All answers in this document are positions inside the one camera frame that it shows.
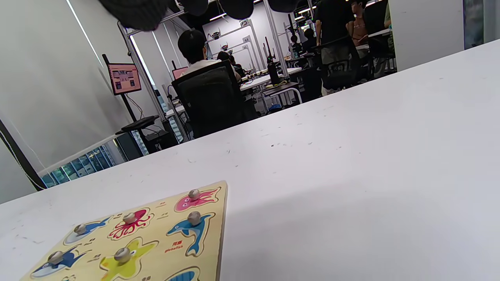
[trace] wooden knob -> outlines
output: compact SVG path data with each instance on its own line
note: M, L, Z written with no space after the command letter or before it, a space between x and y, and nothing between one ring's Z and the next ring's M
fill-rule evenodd
M196 201L200 199L200 191L198 189L193 189L189 191L188 196L191 199L191 201Z
M193 211L187 216L187 221L195 227L202 222L202 215L199 211Z
M114 259L120 263L126 263L130 260L132 255L129 248L121 248L114 254Z
M77 225L73 230L77 235L82 235L87 231L87 226L85 224Z
M53 265L58 265L63 261L63 252L56 251L48 256L48 262Z
M123 221L126 223L126 224L133 224L136 222L136 213L134 212L130 212L128 214L126 214L124 217L123 217Z

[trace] blue shark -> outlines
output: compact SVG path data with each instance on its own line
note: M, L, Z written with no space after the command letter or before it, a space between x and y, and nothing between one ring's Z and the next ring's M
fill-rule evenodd
M205 235L207 234L206 232L208 230L209 220L214 215L215 215L214 213L208 213L201 216L201 222L196 226L193 226L187 219L183 220L174 225L174 227L172 227L172 229L169 232L167 232L166 235L170 236L172 234L181 232L185 237L189 237L192 235L190 234L190 232L193 233L194 242L193 244L191 244L191 246L189 246L189 248L187 248L186 256L189 256L192 252L194 252L193 256L198 257L203 251L204 247L202 238L204 238Z
M181 273L181 274L175 276L174 278L166 280L166 281L192 281L193 278L195 278L195 272L188 271L188 272Z
M70 248L69 250L67 250L66 252L64 252L62 254L62 261L60 263L52 264L50 262L46 262L42 266L37 268L35 271L33 271L33 273L31 274L31 277L42 278L45 276L49 276L53 273L56 273L56 272L58 272L62 269L65 269L65 268L70 269L81 257L83 257L86 254L86 252L84 252L81 255L76 256L74 253L71 252L76 247L78 247L78 246L74 246L74 247Z
M89 235L91 232L93 232L94 230L98 229L98 228L101 228L101 227L104 227L106 226L106 223L107 221L111 219L111 217L108 217L108 218L105 218L103 219L102 221L100 222L93 222L93 223L89 223L85 226L86 228L86 231L85 233L81 234L81 235L77 235L76 233L74 232L71 232L67 237L66 239L64 239L64 245L69 245L69 244L73 244L75 242L78 242L79 240L85 238L87 235Z

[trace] white table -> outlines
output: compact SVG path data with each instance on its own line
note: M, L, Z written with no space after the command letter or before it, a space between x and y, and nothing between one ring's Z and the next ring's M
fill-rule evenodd
M499 48L2 204L0 279L80 222L227 180L221 281L500 280Z
M179 106L177 106L177 107L175 108L175 110L177 111L177 113L178 113L178 114L181 114L181 113L183 113L183 112L185 112L185 111L186 111L186 109L184 109L184 105L179 105ZM173 109L170 109L169 111L167 111L167 112L165 113L165 116L166 116L167 118L170 118L170 117L174 116L174 110L173 110Z
M301 68L301 67L293 67L293 68L287 68L287 70L288 70L288 74L290 75L290 74L294 74L294 73L296 73L296 72L301 71L301 70L302 70L302 68ZM267 82L269 82L269 81L271 81L271 76L269 76L269 74L268 74L268 75L266 75L266 76L262 76L262 77L256 78L256 79L254 79L252 82L250 82L250 83L248 83L248 84L243 84L243 85L241 85L241 86L239 87L239 89L240 89L241 91L245 91L245 90L251 89L251 88L253 88L253 87L257 87L257 86L259 86L259 85L262 85L262 84L264 84L264 83L267 83Z
M393 32L392 29L387 28L387 29L381 30L379 32L372 33L372 34L368 35L368 37L379 36L379 35L386 36L386 35L391 34L391 32Z

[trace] black stand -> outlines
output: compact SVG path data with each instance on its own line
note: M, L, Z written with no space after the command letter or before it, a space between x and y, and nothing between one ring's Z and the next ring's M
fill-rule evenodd
M105 53L102 54L102 58L104 59L104 62L106 63L106 66L110 65L110 61L108 60L108 57L106 56ZM146 146L147 152L148 153L153 153L155 152L155 149L152 149L152 147L149 145L148 140L146 139L146 136L144 135L142 129L151 126L155 123L155 120L159 118L159 116L148 116L144 117L141 120L137 120L136 116L134 115L134 112L132 111L132 107L130 107L130 103L127 100L127 97L125 96L124 93L120 94L121 99L123 100L123 103L125 104L126 109L128 110L128 114L130 114L130 117L132 117L132 124L129 124L123 128L121 128L121 131L117 132L116 135L120 135L123 133L129 133L131 137L134 137L132 135L132 131L137 131L139 133L140 138L142 139L142 142ZM137 145L136 149L139 150L139 152L142 154L139 145Z

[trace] pink screen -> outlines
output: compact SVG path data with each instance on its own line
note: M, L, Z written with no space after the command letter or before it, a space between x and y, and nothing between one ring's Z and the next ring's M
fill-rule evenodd
M139 73L134 64L110 64L108 67L115 94L119 95L141 89Z
M174 71L172 71L173 73L173 78L175 80L179 79L181 77L181 75L187 70L188 68L187 67L183 67L183 68L179 68L179 69L176 69Z

